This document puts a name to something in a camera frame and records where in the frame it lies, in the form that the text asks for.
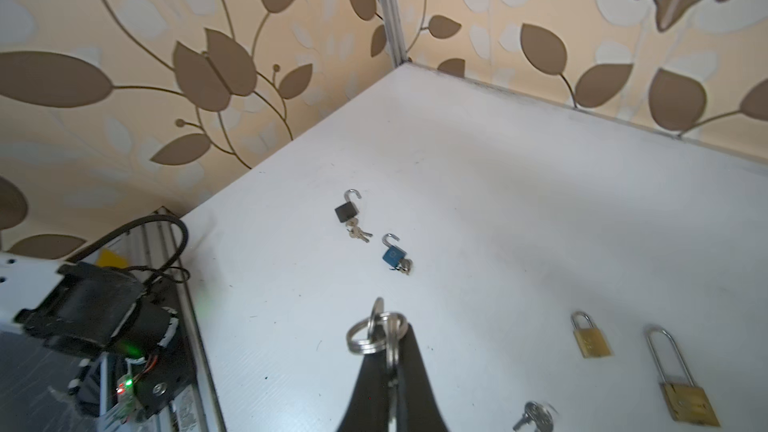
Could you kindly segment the blue small padlock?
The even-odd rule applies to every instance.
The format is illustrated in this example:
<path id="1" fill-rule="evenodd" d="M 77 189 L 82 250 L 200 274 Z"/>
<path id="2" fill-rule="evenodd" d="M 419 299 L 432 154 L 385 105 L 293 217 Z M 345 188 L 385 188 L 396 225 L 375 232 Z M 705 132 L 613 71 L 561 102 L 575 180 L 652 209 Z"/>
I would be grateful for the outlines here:
<path id="1" fill-rule="evenodd" d="M 392 233 L 386 233 L 382 237 L 382 243 L 387 248 L 382 259 L 391 270 L 409 275 L 413 267 L 413 262 L 407 257 L 407 253 L 395 244 L 395 242 L 399 241 L 400 239 Z"/>

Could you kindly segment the small key pair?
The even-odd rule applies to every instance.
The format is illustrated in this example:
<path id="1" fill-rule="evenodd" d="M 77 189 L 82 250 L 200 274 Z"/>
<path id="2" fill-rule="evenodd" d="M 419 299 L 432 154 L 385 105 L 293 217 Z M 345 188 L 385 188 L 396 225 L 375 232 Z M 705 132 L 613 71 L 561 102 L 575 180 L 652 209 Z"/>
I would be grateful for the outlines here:
<path id="1" fill-rule="evenodd" d="M 521 418 L 514 424 L 513 431 L 531 427 L 535 432 L 553 432 L 559 412 L 549 403 L 528 401 L 524 405 Z"/>

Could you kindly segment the brass padlock with key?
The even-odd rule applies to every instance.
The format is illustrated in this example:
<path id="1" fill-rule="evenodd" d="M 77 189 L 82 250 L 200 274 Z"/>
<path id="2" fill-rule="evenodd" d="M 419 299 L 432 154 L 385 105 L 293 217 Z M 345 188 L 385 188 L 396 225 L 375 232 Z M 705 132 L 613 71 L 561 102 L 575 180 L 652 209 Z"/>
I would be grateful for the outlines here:
<path id="1" fill-rule="evenodd" d="M 589 314 L 584 311 L 575 311 L 571 314 L 571 323 L 575 340 L 585 359 L 613 355 L 603 333 Z"/>

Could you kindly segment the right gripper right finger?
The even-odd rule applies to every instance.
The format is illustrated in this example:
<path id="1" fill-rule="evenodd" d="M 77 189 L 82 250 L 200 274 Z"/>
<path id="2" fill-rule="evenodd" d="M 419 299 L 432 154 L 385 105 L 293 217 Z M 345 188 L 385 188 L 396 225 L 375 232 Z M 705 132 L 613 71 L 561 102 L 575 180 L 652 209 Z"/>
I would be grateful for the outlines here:
<path id="1" fill-rule="evenodd" d="M 447 432 L 437 405 L 413 325 L 399 341 L 396 366 L 397 432 Z"/>

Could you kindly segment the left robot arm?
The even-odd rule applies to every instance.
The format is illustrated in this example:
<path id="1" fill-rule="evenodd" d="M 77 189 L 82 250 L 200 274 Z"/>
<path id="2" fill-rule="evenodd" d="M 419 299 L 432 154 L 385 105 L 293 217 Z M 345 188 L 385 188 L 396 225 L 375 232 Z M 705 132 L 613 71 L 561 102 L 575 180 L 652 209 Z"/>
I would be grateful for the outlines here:
<path id="1" fill-rule="evenodd" d="M 36 236 L 1 255 L 5 431 L 204 431 L 171 215 L 94 244 Z"/>

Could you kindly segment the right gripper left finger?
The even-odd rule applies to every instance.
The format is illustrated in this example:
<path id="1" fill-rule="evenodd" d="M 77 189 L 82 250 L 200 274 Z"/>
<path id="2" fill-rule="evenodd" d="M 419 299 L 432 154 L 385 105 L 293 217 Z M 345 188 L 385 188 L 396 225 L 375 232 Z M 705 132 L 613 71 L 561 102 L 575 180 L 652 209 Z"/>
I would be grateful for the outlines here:
<path id="1" fill-rule="evenodd" d="M 364 356 L 339 432 L 386 432 L 390 423 L 386 350 Z"/>

